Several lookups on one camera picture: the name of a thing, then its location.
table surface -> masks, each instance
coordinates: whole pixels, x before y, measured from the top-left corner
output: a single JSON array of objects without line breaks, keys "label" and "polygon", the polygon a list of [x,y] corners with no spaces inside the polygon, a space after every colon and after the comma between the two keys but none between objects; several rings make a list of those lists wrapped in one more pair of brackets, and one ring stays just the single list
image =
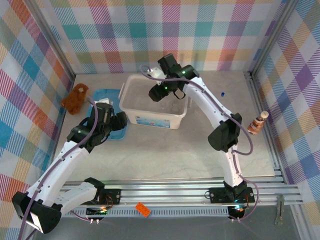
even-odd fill
[{"label": "table surface", "polygon": [[[79,74],[74,85],[86,84],[93,93],[97,89],[121,89],[131,73]],[[242,71],[200,72],[206,86],[233,113],[242,115],[246,128],[259,114]],[[56,155],[63,147],[70,130],[86,117],[89,103],[76,115],[66,113]],[[88,177],[106,180],[143,180],[175,178],[223,177],[223,170],[215,159],[224,157],[208,143],[212,126],[201,109],[193,102],[182,119],[179,129],[128,123],[123,140],[107,140],[95,147],[78,164],[69,181]],[[239,156],[244,176],[274,176],[272,156],[264,133],[252,136],[254,145],[250,156]],[[247,152],[249,142],[240,132],[238,150]]]}]

sticker on box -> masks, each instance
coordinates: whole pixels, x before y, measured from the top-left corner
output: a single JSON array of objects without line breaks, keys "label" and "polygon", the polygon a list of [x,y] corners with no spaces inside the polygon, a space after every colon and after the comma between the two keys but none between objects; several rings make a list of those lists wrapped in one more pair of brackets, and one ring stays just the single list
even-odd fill
[{"label": "sticker on box", "polygon": [[141,125],[147,126],[155,126],[160,128],[170,128],[170,120],[166,119],[152,119],[152,118],[145,118],[141,116],[135,117],[136,123]]}]

orange lego brick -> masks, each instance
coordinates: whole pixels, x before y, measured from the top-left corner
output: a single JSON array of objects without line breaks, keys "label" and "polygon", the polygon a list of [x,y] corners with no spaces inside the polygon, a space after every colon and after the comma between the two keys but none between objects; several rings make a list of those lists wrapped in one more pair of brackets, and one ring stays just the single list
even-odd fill
[{"label": "orange lego brick", "polygon": [[138,204],[135,206],[135,209],[137,209],[138,212],[141,213],[145,218],[148,217],[151,213],[150,209],[143,205],[141,202],[138,202]]}]

white plastic container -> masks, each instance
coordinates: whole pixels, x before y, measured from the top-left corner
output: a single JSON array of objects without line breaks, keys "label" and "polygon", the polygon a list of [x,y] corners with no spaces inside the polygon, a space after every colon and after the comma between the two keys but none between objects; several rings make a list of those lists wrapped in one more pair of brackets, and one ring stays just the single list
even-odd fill
[{"label": "white plastic container", "polygon": [[155,84],[143,75],[130,75],[119,94],[120,109],[132,124],[178,129],[187,113],[188,97],[179,100],[170,93],[159,102],[152,101],[148,94]]}]

stuffed animal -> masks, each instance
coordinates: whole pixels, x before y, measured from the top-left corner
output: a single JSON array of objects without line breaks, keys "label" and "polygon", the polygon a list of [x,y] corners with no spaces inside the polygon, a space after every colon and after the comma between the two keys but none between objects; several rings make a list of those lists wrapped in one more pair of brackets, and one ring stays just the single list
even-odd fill
[{"label": "stuffed animal", "polygon": [[71,115],[79,113],[85,102],[88,89],[89,88],[82,83],[77,84],[68,96],[62,99],[61,107],[67,109]]}]

